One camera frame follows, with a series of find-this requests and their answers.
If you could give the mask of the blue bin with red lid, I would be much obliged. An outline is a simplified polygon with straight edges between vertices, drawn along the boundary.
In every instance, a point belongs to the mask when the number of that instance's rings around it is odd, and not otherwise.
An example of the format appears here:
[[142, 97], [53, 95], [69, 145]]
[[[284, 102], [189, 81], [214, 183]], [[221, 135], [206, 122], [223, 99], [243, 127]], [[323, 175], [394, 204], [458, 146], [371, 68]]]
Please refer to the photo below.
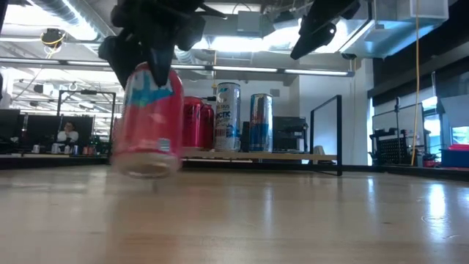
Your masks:
[[441, 166], [469, 168], [469, 144], [452, 144], [441, 150]]

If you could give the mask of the black metal frame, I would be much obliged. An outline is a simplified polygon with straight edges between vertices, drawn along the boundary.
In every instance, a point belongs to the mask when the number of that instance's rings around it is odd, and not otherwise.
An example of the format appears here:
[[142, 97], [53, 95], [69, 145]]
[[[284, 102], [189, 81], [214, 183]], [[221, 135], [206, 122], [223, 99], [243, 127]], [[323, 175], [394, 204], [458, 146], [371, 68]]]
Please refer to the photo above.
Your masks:
[[[76, 91], [66, 91], [66, 90], [59, 90], [59, 97], [58, 97], [58, 102], [57, 102], [57, 107], [56, 107], [56, 116], [60, 117], [61, 116], [61, 107], [62, 104], [66, 101], [66, 99], [62, 100], [62, 95], [64, 93], [67, 93], [69, 95], [74, 95]], [[82, 95], [98, 95], [101, 94], [103, 96], [105, 95], [111, 95], [112, 96], [112, 101], [111, 101], [111, 123], [110, 123], [110, 130], [109, 130], [109, 143], [108, 143], [108, 158], [111, 157], [111, 149], [112, 149], [112, 133], [114, 129], [114, 119], [115, 119], [115, 106], [116, 106], [116, 99], [117, 99], [117, 94], [115, 92], [102, 92], [102, 91], [97, 91], [97, 90], [91, 90], [91, 89], [83, 89], [79, 91], [78, 93]]]

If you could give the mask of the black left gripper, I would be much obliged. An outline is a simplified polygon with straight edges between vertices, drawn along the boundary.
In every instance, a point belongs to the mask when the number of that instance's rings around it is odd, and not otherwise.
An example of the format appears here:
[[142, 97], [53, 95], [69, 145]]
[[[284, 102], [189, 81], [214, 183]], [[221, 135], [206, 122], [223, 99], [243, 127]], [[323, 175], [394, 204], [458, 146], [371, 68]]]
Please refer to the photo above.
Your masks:
[[149, 47], [147, 64], [155, 84], [165, 86], [174, 47], [189, 51], [200, 42], [206, 16], [227, 19], [204, 0], [117, 0], [111, 22], [125, 36], [134, 37], [106, 37], [98, 48], [98, 56], [109, 63], [124, 89], [130, 74], [144, 61], [140, 42]]

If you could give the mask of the black pegboard rack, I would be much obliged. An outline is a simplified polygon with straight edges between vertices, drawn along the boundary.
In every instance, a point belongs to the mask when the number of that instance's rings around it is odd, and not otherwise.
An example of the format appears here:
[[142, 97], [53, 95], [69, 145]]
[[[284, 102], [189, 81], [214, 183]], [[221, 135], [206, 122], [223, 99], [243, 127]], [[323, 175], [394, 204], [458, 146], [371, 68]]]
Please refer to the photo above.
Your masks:
[[369, 152], [374, 166], [410, 165], [411, 154], [407, 143], [407, 131], [397, 128], [377, 129], [369, 136], [372, 151]]

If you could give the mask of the person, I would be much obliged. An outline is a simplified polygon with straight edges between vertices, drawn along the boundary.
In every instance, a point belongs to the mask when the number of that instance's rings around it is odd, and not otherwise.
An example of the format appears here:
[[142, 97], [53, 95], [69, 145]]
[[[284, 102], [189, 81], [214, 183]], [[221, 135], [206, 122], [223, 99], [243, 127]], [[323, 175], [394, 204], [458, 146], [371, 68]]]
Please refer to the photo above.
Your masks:
[[79, 133], [73, 122], [66, 122], [62, 131], [58, 132], [56, 142], [62, 144], [75, 144], [79, 140]]

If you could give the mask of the orange Fanta can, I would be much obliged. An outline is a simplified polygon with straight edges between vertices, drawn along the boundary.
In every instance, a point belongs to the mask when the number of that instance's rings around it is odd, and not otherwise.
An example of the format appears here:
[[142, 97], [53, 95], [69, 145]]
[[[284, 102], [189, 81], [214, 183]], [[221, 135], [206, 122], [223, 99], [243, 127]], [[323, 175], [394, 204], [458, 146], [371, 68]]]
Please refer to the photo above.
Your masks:
[[171, 70], [165, 85], [155, 84], [146, 62], [130, 74], [122, 117], [116, 126], [112, 166], [122, 175], [157, 178], [181, 165], [184, 89]]

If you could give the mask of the white blue Celsius can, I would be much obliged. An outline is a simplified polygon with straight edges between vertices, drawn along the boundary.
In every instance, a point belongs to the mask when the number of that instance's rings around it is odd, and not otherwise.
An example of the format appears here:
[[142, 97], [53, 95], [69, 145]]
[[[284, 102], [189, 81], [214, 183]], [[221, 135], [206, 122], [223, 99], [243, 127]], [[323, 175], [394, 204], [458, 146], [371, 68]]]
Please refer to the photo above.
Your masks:
[[215, 150], [240, 150], [240, 85], [223, 82], [217, 86], [215, 105]]

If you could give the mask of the black frame wooden shelf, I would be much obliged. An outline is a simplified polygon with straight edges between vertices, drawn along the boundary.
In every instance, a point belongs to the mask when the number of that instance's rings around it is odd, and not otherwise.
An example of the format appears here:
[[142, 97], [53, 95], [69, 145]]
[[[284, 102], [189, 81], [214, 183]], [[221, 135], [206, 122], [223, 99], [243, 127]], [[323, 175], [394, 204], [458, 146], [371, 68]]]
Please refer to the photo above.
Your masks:
[[315, 112], [329, 103], [336, 104], [336, 153], [243, 153], [191, 150], [183, 157], [184, 169], [258, 169], [278, 171], [311, 171], [341, 177], [344, 172], [342, 150], [342, 96], [335, 95], [310, 111], [314, 124]]

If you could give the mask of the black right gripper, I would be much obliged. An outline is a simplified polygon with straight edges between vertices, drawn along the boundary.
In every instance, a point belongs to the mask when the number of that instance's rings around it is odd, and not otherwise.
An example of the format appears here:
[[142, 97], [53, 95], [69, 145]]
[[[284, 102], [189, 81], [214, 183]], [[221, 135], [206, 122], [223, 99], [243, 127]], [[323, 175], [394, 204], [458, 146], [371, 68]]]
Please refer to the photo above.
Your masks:
[[336, 34], [336, 25], [331, 21], [338, 17], [349, 20], [360, 7], [360, 0], [314, 0], [309, 12], [302, 19], [300, 37], [290, 57], [298, 60], [328, 45]]

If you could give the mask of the silver blue Red Bull can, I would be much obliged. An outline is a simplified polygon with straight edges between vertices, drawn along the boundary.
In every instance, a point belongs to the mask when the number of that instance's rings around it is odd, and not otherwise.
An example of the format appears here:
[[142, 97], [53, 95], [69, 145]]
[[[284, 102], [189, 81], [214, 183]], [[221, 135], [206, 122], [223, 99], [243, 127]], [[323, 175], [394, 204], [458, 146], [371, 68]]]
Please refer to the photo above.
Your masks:
[[271, 153], [273, 151], [273, 97], [257, 93], [251, 96], [249, 150]]

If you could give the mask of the long ceiling light bar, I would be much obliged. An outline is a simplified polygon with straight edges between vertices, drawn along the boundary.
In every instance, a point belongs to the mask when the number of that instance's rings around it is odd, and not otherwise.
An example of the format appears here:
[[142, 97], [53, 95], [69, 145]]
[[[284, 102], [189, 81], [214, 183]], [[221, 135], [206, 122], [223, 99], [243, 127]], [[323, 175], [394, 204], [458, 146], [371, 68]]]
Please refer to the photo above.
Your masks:
[[[107, 62], [101, 61], [78, 61], [65, 59], [29, 59], [15, 57], [0, 57], [0, 66], [4, 67], [30, 67], [30, 68], [57, 68], [70, 70], [91, 70], [111, 71], [111, 66]], [[354, 72], [339, 70], [316, 70], [316, 69], [289, 69], [274, 67], [243, 67], [243, 66], [222, 66], [222, 65], [182, 65], [173, 64], [175, 70], [197, 70], [197, 71], [228, 71], [243, 73], [275, 73], [302, 76], [337, 76], [353, 77]]]

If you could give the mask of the red Coca-Cola can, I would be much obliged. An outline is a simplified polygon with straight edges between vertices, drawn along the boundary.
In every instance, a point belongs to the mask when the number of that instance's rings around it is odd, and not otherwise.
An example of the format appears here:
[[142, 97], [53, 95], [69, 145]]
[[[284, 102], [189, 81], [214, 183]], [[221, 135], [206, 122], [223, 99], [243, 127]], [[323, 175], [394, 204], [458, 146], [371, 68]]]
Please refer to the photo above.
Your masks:
[[188, 96], [184, 98], [182, 145], [189, 148], [201, 148], [202, 121], [201, 112], [204, 106], [201, 98]]
[[201, 112], [201, 136], [204, 150], [213, 149], [213, 129], [215, 112], [210, 104], [204, 104]]

